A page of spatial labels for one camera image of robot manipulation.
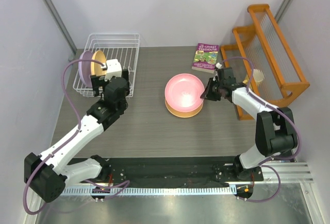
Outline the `pink plate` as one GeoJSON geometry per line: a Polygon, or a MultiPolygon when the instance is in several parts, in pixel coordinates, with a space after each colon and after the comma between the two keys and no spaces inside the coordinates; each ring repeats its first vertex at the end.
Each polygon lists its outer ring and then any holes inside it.
{"type": "Polygon", "coordinates": [[[164,96],[171,108],[188,112],[199,107],[203,100],[204,91],[202,81],[192,74],[178,74],[173,76],[166,84],[164,96]]]}

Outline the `yellow plate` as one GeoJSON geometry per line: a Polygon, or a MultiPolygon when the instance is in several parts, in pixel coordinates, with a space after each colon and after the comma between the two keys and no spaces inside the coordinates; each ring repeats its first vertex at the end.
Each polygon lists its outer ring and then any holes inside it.
{"type": "Polygon", "coordinates": [[[173,114],[174,116],[176,117],[179,117],[179,118],[190,118],[190,117],[193,117],[193,116],[196,116],[197,114],[200,113],[200,111],[202,110],[203,108],[203,102],[194,110],[192,111],[188,111],[188,112],[183,112],[183,111],[178,111],[174,108],[172,108],[169,103],[167,102],[167,100],[165,99],[165,106],[167,108],[167,110],[173,114]]]}

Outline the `lilac plate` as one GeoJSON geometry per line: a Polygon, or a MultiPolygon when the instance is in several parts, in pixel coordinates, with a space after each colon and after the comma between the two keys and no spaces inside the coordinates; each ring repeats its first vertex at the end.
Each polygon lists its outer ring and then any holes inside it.
{"type": "MultiPolygon", "coordinates": [[[[93,53],[91,51],[87,50],[80,55],[80,60],[91,60],[92,56],[93,56],[93,53]]],[[[79,63],[78,63],[78,72],[79,72],[80,79],[83,82],[83,84],[88,88],[92,88],[92,82],[90,79],[90,76],[91,76],[90,65],[91,65],[90,61],[79,61],[79,63]]]]}

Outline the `orange plate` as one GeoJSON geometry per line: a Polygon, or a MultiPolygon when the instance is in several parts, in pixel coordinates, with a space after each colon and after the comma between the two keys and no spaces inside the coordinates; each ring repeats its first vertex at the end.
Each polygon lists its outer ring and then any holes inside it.
{"type": "Polygon", "coordinates": [[[96,51],[92,56],[90,69],[91,75],[102,76],[106,74],[106,70],[102,69],[102,65],[106,64],[106,57],[102,50],[96,51]]]}

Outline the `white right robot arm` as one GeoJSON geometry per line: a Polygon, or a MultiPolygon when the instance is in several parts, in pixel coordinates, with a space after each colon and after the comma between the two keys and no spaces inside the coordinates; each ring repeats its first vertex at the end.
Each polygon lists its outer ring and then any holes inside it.
{"type": "Polygon", "coordinates": [[[298,132],[294,127],[292,111],[279,108],[256,95],[246,84],[236,81],[230,67],[216,70],[210,78],[207,94],[211,100],[227,99],[243,108],[255,121],[255,145],[234,159],[233,174],[238,180],[247,180],[253,170],[272,156],[278,156],[298,147],[298,132]]]}

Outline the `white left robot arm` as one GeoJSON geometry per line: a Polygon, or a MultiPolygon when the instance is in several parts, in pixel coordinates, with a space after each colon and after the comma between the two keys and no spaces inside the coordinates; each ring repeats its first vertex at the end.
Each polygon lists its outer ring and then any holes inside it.
{"type": "Polygon", "coordinates": [[[130,83],[127,69],[109,66],[100,76],[91,76],[92,85],[102,87],[101,98],[93,104],[78,124],[61,140],[39,155],[30,153],[24,160],[24,195],[32,189],[42,200],[50,203],[66,187],[90,179],[105,182],[110,174],[110,163],[94,155],[75,164],[69,162],[90,141],[106,131],[128,107],[130,83]]]}

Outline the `orange wooden shelf rack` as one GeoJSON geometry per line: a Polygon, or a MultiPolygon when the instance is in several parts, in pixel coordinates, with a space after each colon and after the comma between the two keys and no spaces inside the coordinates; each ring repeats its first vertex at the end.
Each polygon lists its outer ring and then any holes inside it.
{"type": "Polygon", "coordinates": [[[260,86],[251,80],[251,90],[278,107],[289,106],[309,86],[269,5],[248,7],[252,23],[233,28],[234,44],[222,45],[226,67],[232,67],[237,81],[243,82],[253,70],[265,76],[260,86]]]}

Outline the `purple paperback book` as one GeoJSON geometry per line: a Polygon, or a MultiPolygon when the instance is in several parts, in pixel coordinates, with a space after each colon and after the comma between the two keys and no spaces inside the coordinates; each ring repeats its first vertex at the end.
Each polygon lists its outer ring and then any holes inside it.
{"type": "Polygon", "coordinates": [[[199,43],[196,47],[192,69],[207,73],[215,71],[219,45],[199,43]]]}

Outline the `pale yellow mug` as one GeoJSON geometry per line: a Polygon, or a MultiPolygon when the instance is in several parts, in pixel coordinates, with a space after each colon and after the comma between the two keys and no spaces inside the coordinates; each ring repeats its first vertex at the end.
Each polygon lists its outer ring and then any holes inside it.
{"type": "MultiPolygon", "coordinates": [[[[260,86],[261,83],[263,82],[265,76],[263,74],[263,72],[261,70],[258,70],[258,69],[254,69],[253,70],[253,78],[255,80],[255,83],[257,86],[260,86]]],[[[246,75],[245,79],[243,80],[243,83],[244,84],[247,84],[249,81],[249,76],[246,75]]]]}

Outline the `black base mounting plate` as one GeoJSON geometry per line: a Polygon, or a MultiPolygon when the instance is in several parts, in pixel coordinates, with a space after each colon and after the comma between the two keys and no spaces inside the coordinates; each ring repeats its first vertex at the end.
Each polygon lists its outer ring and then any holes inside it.
{"type": "Polygon", "coordinates": [[[119,184],[129,180],[134,188],[203,188],[263,181],[260,167],[236,169],[234,156],[107,158],[106,163],[106,174],[94,182],[119,184]]]}

